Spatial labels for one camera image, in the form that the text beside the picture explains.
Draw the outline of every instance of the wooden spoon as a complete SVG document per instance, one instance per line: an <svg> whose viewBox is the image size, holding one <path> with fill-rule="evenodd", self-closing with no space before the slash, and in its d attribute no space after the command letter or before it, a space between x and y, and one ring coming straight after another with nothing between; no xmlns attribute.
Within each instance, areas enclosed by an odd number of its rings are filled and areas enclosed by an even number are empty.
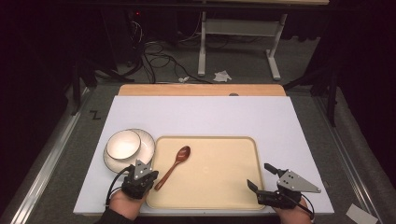
<svg viewBox="0 0 396 224"><path fill-rule="evenodd" d="M183 161L186 161L187 158L190 156L191 149L190 147L183 147L181 148L178 153L176 154L176 160L173 166L169 169L169 171L163 176L163 178L160 180L160 182L157 183L157 185L154 187L155 190L160 190L160 188L163 186L163 184L166 182L168 179L169 175L172 174L173 170L177 165L182 163Z"/></svg>

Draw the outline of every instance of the white plate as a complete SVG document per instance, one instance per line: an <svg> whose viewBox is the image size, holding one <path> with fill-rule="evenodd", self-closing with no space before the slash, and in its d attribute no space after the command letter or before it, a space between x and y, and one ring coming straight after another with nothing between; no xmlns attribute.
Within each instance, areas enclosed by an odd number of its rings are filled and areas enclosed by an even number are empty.
<svg viewBox="0 0 396 224"><path fill-rule="evenodd" d="M115 173L119 173L125 167L129 165L135 165L136 160L139 159L143 163L148 164L151 161L152 156L154 155L155 150L155 142L151 135L143 130L140 129L129 129L137 133L140 137L140 148L138 151L131 157L123 159L123 160L116 160L111 158L106 149L104 150L103 157L105 161L105 165L108 169Z"/></svg>

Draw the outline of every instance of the white tag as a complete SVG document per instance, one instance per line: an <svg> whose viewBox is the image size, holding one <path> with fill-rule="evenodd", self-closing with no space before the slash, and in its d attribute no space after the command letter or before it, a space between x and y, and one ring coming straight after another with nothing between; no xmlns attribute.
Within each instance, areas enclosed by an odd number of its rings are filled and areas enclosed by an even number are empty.
<svg viewBox="0 0 396 224"><path fill-rule="evenodd" d="M350 205L346 215L358 224L375 224L378 221L378 218L373 217L372 215L361 210L355 204Z"/></svg>

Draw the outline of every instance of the white paper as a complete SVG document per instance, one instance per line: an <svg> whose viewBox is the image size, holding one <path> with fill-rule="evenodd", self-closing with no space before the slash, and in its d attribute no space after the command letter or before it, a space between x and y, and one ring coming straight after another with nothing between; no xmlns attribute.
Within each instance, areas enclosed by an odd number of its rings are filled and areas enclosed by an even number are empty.
<svg viewBox="0 0 396 224"><path fill-rule="evenodd" d="M232 80L230 75L228 75L228 73L225 70L222 72L215 73L215 76L216 77L213 80L218 82L227 82L228 79Z"/></svg>
<svg viewBox="0 0 396 224"><path fill-rule="evenodd" d="M165 135L249 136L255 140L259 151L266 190L276 190L279 177L263 169L265 162L279 169L291 169L320 189L325 189L287 96L116 96L74 213L94 215L105 211L106 194L116 174L104 163L104 148L112 134L132 128L148 132L155 141ZM122 178L119 178L115 187L121 183ZM317 214L333 213L326 190L305 195L315 206ZM140 210L142 215L175 216L274 212L270 206L260 211L160 210L151 209L146 204Z"/></svg>
<svg viewBox="0 0 396 224"><path fill-rule="evenodd" d="M378 218L373 217L372 215L361 210L355 204L350 205L346 215L358 224L375 224L378 221Z"/></svg>

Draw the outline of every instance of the human hand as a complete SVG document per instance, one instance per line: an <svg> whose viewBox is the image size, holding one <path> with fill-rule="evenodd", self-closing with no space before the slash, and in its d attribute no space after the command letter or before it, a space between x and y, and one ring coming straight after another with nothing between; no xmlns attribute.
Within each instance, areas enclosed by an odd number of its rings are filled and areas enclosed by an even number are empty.
<svg viewBox="0 0 396 224"><path fill-rule="evenodd" d="M307 207L304 198L301 198L300 204ZM310 224L311 218L309 214L299 206L295 206L293 209L280 209L273 207L276 213L280 217L282 224Z"/></svg>
<svg viewBox="0 0 396 224"><path fill-rule="evenodd" d="M133 199L118 189L111 195L109 208L128 219L135 220L148 195L147 193L142 199Z"/></svg>

